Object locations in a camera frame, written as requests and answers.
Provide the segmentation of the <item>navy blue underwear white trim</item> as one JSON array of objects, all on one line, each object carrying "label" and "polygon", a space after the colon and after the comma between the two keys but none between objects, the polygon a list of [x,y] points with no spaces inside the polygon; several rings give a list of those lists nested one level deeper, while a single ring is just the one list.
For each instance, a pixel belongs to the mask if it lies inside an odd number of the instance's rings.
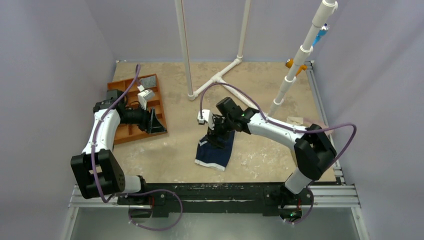
[{"label": "navy blue underwear white trim", "polygon": [[226,140],[218,138],[219,143],[224,145],[224,148],[218,148],[208,142],[205,135],[197,144],[194,162],[200,166],[224,172],[232,155],[234,139],[235,131],[230,132]]}]

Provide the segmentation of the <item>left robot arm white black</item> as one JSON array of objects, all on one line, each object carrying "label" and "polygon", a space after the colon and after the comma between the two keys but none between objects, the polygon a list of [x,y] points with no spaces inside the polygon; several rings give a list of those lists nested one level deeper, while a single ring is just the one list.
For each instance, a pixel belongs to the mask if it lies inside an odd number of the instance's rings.
[{"label": "left robot arm white black", "polygon": [[120,124],[135,125],[146,134],[165,133],[167,129],[157,118],[154,108],[130,108],[125,93],[108,90],[106,99],[93,107],[94,124],[81,154],[74,155],[70,166],[85,199],[106,195],[129,194],[138,205],[146,203],[149,191],[142,176],[128,176],[113,155],[114,141]]}]

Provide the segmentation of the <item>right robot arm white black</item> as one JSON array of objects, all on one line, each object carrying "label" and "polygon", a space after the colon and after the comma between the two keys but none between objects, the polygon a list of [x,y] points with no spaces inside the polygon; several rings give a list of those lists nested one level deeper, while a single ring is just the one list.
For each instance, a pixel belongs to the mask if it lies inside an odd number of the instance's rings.
[{"label": "right robot arm white black", "polygon": [[231,132],[242,132],[264,137],[294,151],[296,168],[284,182],[280,196],[288,204],[300,198],[301,191],[321,178],[333,164],[337,152],[323,129],[316,124],[309,127],[288,124],[266,117],[260,110],[242,109],[231,97],[216,104],[219,114],[200,109],[197,121],[207,124],[206,139],[217,148],[224,148],[219,139],[228,139]]}]

